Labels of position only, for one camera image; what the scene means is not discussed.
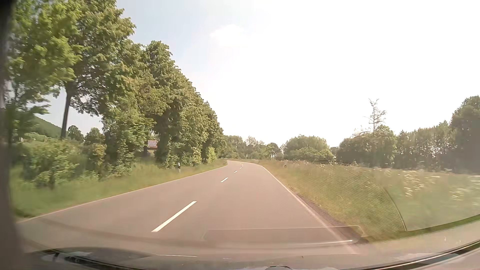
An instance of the grassy embankment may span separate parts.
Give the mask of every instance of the grassy embankment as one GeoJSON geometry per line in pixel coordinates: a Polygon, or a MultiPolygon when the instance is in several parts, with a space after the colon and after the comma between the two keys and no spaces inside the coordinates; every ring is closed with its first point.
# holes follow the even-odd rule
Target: grassy embankment
{"type": "Polygon", "coordinates": [[[360,225],[376,239],[426,233],[480,219],[478,175],[301,162],[289,162],[283,168],[279,161],[244,161],[264,166],[337,221],[360,225]]]}
{"type": "Polygon", "coordinates": [[[21,178],[22,167],[11,170],[12,202],[17,216],[32,217],[132,190],[165,183],[225,166],[226,160],[177,169],[160,169],[152,163],[136,163],[131,174],[103,181],[85,177],[59,184],[54,190],[35,188],[21,178]]]}

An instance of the bush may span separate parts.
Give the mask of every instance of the bush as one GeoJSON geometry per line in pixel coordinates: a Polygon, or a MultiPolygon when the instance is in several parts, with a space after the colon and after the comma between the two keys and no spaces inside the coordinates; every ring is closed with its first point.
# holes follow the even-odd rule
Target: bush
{"type": "Polygon", "coordinates": [[[214,162],[216,160],[216,153],[213,147],[208,147],[207,149],[207,163],[214,162]]]}
{"type": "Polygon", "coordinates": [[[25,133],[24,134],[24,139],[30,140],[30,141],[38,141],[38,142],[46,142],[48,141],[48,137],[45,135],[40,135],[36,132],[31,132],[31,133],[25,133]]]}
{"type": "Polygon", "coordinates": [[[92,143],[84,146],[84,153],[86,154],[87,170],[94,171],[100,175],[107,174],[107,167],[105,166],[105,150],[107,146],[100,143],[92,143]]]}
{"type": "Polygon", "coordinates": [[[48,186],[71,180],[79,165],[75,160],[81,153],[79,148],[65,140],[50,140],[25,144],[24,178],[37,187],[48,186]]]}

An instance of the tall grass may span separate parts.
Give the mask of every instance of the tall grass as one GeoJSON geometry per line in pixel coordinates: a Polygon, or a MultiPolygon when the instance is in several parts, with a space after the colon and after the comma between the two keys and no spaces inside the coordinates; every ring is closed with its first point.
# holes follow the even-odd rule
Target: tall grass
{"type": "Polygon", "coordinates": [[[22,167],[11,170],[10,188],[17,216],[32,217],[132,190],[165,183],[225,166],[226,160],[177,169],[161,169],[150,162],[136,163],[130,175],[99,181],[94,174],[58,184],[55,189],[36,188],[21,178],[22,167]]]}

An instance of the sky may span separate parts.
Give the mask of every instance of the sky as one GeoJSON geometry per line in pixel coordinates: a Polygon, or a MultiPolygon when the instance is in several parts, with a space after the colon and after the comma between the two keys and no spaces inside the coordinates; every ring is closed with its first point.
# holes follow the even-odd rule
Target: sky
{"type": "MultiPolygon", "coordinates": [[[[132,40],[161,40],[226,135],[337,146],[368,127],[449,121],[480,86],[478,1],[118,0],[132,40]]],[[[42,118],[61,126],[65,94],[42,118]]],[[[100,118],[70,111],[85,134],[100,118]]]]}

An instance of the asphalt road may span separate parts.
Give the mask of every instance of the asphalt road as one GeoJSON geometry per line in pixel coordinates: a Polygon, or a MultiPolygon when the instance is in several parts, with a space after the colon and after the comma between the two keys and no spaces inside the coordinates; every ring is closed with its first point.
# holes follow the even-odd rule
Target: asphalt road
{"type": "Polygon", "coordinates": [[[262,166],[237,161],[17,226],[26,251],[99,246],[196,256],[328,246],[330,254],[355,253],[354,236],[329,228],[262,166]]]}

